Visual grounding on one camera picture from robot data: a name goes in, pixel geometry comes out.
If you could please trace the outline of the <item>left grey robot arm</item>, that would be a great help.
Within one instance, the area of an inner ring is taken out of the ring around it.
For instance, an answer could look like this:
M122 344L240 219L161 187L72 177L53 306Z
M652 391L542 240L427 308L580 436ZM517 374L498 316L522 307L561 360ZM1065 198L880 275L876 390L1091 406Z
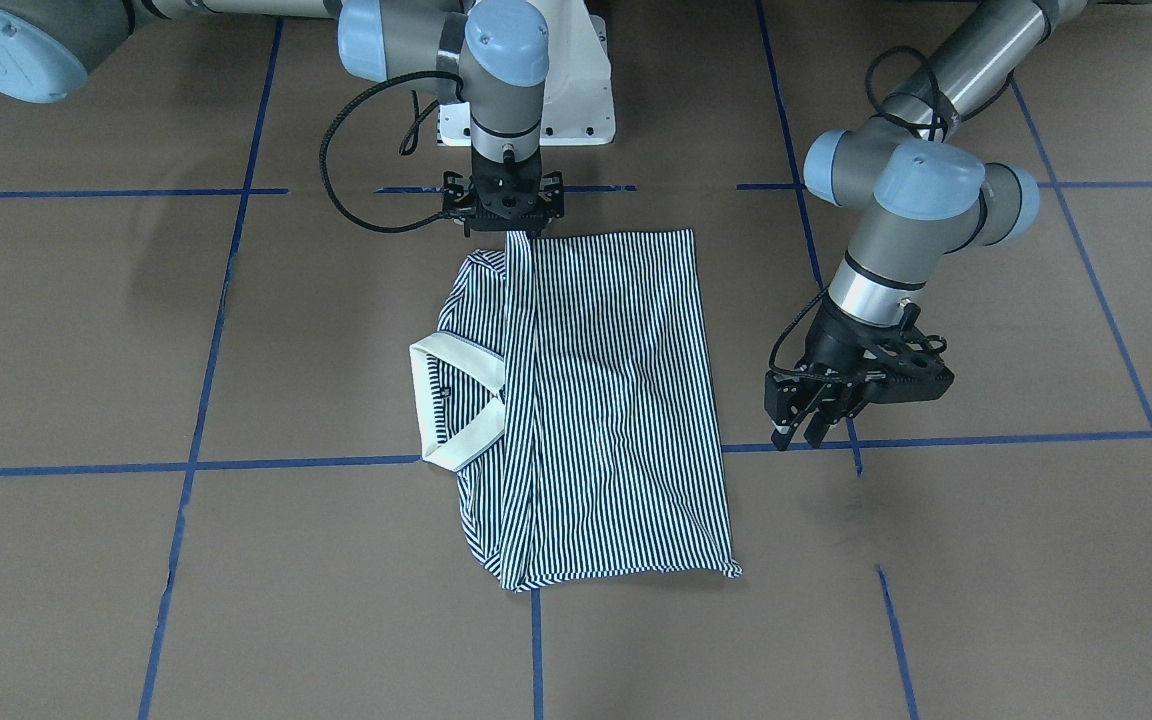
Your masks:
M869 406L942 397L954 382L946 341L916 327L922 297L946 255L1015 240L1041 209L1036 179L982 161L952 135L1002 94L1016 67L1083 1L983 1L932 54L896 46L916 69L879 97L856 129L823 132L803 181L818 199L859 211L832 281L803 309L812 319L799 361L768 361L764 407L771 441L812 447Z

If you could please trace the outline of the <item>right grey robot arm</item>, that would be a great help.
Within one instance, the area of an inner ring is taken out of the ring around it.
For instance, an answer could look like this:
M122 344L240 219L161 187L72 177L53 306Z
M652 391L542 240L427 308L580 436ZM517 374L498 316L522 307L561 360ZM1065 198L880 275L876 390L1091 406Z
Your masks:
M370 82L329 123L317 159L326 196L349 222L381 232L339 199L332 141L353 111L403 85L431 94L415 106L399 146L404 156L440 106L470 109L470 173L445 173L435 222L535 237L563 215L561 174L541 169L550 29L526 1L0 1L0 94L61 101L141 26L219 14L334 20L340 63Z

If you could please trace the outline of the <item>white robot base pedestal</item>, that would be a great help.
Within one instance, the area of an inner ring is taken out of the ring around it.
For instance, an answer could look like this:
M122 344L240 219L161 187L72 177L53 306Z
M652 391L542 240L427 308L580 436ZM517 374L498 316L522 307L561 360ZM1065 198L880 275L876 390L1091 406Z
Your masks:
M612 68L605 22L584 1L531 1L547 28L540 141L550 146L602 146L614 141Z

